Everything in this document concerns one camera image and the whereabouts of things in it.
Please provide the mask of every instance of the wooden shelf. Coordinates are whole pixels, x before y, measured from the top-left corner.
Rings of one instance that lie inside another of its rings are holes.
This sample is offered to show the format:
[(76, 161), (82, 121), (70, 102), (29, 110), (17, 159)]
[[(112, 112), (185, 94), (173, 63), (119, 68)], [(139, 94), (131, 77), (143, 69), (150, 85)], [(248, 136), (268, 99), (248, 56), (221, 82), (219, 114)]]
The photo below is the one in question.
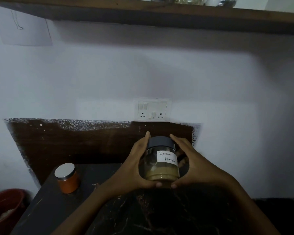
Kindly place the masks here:
[(50, 20), (294, 35), (294, 13), (138, 0), (0, 0), (0, 6)]

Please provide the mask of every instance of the hanging cord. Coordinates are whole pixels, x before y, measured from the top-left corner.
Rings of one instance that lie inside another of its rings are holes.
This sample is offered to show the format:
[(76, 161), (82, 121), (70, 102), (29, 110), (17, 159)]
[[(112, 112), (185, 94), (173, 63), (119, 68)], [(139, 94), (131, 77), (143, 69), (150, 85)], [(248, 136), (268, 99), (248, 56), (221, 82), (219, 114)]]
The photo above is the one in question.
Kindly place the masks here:
[(21, 26), (19, 26), (19, 24), (18, 24), (17, 16), (16, 16), (17, 12), (15, 12), (15, 19), (14, 19), (13, 11), (12, 11), (12, 10), (10, 10), (10, 11), (11, 11), (11, 13), (12, 13), (13, 21), (14, 21), (14, 23), (16, 24), (16, 28), (17, 28), (18, 30), (24, 30), (24, 28), (21, 27)]

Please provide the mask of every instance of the white lid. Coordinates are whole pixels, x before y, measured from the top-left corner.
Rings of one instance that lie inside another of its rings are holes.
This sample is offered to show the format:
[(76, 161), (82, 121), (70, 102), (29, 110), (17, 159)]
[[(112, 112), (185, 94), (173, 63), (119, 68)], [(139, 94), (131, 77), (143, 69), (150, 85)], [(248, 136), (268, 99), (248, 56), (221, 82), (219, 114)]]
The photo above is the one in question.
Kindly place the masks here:
[(64, 163), (55, 170), (55, 176), (57, 178), (65, 178), (70, 175), (74, 169), (75, 166), (73, 163)]

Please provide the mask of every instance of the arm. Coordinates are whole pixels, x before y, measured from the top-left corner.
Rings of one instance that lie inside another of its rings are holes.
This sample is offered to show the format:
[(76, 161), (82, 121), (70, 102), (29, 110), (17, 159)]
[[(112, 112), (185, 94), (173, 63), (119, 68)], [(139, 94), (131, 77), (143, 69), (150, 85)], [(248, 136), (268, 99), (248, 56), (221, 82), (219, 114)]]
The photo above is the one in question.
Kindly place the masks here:
[(280, 234), (234, 177), (204, 158), (192, 147), (187, 139), (177, 138), (172, 134), (170, 137), (187, 155), (187, 158), (184, 158), (179, 163), (179, 167), (189, 162), (187, 174), (171, 184), (173, 189), (192, 183), (207, 183), (222, 187), (228, 192), (234, 209), (250, 234)]
[(137, 141), (128, 158), (118, 171), (91, 195), (53, 232), (51, 235), (84, 234), (100, 208), (113, 197), (129, 193), (135, 189), (161, 187), (156, 181), (143, 179), (138, 172), (139, 159), (146, 150), (149, 132)]

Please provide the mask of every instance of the orange jar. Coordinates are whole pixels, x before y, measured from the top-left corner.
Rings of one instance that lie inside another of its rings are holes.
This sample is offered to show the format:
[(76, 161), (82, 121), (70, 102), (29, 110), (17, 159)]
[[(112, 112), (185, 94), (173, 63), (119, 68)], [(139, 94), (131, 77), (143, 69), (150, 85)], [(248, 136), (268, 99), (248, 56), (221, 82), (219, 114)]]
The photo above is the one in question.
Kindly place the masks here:
[(55, 177), (63, 193), (69, 194), (80, 186), (80, 179), (73, 163), (64, 163), (55, 170)]

